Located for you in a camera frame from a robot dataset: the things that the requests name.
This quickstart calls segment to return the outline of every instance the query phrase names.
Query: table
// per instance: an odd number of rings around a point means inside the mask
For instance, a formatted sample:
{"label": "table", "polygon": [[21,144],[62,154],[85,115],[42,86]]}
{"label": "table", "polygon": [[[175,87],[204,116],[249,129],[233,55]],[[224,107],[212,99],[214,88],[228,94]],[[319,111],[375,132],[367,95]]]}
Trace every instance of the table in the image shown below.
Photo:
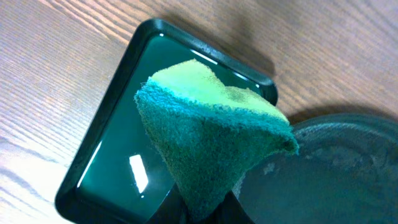
{"label": "table", "polygon": [[268,73],[296,123],[398,119],[393,0],[0,1],[0,222],[67,223],[54,197],[144,20],[160,17]]}

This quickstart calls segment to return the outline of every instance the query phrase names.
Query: green tray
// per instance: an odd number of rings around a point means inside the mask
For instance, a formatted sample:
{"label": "green tray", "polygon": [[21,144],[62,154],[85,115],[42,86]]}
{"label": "green tray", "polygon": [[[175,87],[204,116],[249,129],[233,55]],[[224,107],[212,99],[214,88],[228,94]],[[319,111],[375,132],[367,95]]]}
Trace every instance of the green tray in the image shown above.
{"label": "green tray", "polygon": [[174,181],[145,134],[134,95],[156,71],[193,58],[225,85],[250,88],[276,104],[276,87],[265,75],[163,20],[142,23],[58,191],[63,217],[76,223],[153,218]]}

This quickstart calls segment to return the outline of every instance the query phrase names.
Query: wooden surface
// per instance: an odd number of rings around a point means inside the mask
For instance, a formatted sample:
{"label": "wooden surface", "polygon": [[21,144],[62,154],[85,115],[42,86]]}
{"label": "wooden surface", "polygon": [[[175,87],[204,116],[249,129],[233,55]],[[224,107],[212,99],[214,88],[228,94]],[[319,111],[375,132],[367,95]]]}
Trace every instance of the wooden surface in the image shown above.
{"label": "wooden surface", "polygon": [[161,17],[270,73],[295,123],[398,119],[394,0],[0,1],[0,223],[61,223],[53,200],[138,24]]}

